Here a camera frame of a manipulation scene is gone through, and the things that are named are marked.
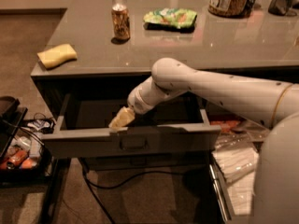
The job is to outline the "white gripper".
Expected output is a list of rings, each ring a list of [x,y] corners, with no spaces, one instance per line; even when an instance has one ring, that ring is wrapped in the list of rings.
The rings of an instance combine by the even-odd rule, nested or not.
[[[135,113],[143,115],[151,111],[152,105],[148,105],[140,95],[138,88],[134,88],[128,98],[127,104],[129,107],[122,107],[116,117],[109,123],[108,127],[119,129],[125,127],[135,119]]]

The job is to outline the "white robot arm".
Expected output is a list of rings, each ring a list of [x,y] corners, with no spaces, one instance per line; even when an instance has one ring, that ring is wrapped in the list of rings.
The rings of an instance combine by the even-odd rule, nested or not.
[[[299,224],[299,86],[195,70],[162,58],[109,127],[124,127],[137,114],[187,91],[270,130],[259,155],[249,224]]]

